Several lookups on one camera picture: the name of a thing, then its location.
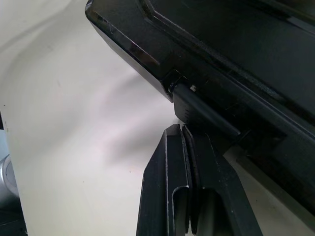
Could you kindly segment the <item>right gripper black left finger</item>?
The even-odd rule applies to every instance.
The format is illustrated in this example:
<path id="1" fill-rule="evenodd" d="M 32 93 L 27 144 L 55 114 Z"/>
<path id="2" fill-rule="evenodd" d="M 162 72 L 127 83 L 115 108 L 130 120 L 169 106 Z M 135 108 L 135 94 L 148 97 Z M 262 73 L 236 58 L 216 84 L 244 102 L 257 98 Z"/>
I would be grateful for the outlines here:
<path id="1" fill-rule="evenodd" d="M 189 230 L 191 173 L 180 125 L 165 129 L 142 179 L 136 236 L 185 236 Z"/>

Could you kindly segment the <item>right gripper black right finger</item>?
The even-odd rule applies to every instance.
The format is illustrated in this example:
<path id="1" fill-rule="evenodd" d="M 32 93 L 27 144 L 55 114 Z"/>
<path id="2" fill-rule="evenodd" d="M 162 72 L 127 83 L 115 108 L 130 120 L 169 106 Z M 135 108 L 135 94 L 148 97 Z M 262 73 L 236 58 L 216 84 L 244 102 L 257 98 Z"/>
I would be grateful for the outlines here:
<path id="1" fill-rule="evenodd" d="M 190 225 L 195 236 L 262 236 L 240 179 L 210 136 L 185 125 L 193 192 Z"/>

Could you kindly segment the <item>dark screwdriver bit case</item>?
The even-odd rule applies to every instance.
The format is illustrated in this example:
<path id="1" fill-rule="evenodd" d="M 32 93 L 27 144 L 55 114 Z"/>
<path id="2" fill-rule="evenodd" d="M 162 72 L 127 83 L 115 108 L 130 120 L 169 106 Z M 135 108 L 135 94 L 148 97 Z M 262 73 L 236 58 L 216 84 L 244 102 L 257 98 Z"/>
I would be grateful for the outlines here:
<path id="1" fill-rule="evenodd" d="M 104 41 L 315 214 L 315 0 L 88 0 Z"/>

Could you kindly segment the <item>silver robot body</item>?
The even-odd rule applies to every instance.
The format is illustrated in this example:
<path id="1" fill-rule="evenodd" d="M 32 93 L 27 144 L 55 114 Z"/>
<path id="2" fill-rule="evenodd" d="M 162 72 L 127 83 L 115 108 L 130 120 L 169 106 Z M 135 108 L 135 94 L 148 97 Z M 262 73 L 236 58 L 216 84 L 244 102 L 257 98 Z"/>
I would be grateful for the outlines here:
<path id="1" fill-rule="evenodd" d="M 19 192 L 5 131 L 0 129 L 0 208 L 9 208 L 18 201 Z"/>

